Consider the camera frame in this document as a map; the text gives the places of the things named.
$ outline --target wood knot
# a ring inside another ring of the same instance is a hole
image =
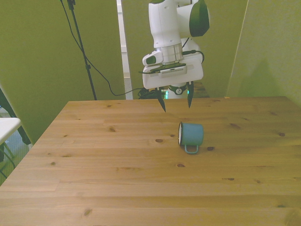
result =
[[[241,127],[240,127],[240,126],[238,126],[237,124],[230,123],[230,125],[231,125],[231,126],[233,126],[233,127],[235,127],[235,128],[237,128],[237,129],[241,129]]]
[[[87,209],[86,211],[85,211],[85,213],[84,213],[84,216],[86,217],[86,216],[88,216],[89,214],[91,214],[92,213],[92,210],[91,209]]]

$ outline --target mug rim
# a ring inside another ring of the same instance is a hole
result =
[[[183,141],[183,122],[180,122],[180,124],[179,124],[178,141],[179,141],[179,145],[182,145],[182,141]]]

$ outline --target white table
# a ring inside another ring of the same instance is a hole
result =
[[[9,147],[6,145],[5,141],[21,126],[21,120],[18,118],[0,118],[0,145],[4,143],[4,146],[8,150],[9,154],[13,158],[14,155],[12,154]]]

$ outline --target mug handle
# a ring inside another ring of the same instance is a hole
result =
[[[185,152],[187,154],[196,154],[196,153],[198,153],[198,146],[197,146],[197,151],[196,152],[189,152],[189,151],[187,151],[187,145],[185,145]]]

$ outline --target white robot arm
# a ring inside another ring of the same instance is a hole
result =
[[[143,58],[143,85],[156,88],[164,110],[160,87],[169,86],[172,98],[183,98],[188,88],[190,107],[193,81],[203,78],[203,55],[198,52],[199,46],[192,39],[187,42],[187,38],[203,36],[209,29],[207,6],[204,0],[153,0],[149,18],[155,51]]]

